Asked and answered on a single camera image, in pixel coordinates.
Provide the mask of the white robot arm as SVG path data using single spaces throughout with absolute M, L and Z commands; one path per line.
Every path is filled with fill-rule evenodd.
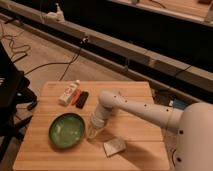
M 213 171 L 213 104 L 198 102 L 181 110 L 128 100 L 118 92 L 102 91 L 90 115 L 89 139 L 102 131 L 115 109 L 177 134 L 175 171 Z

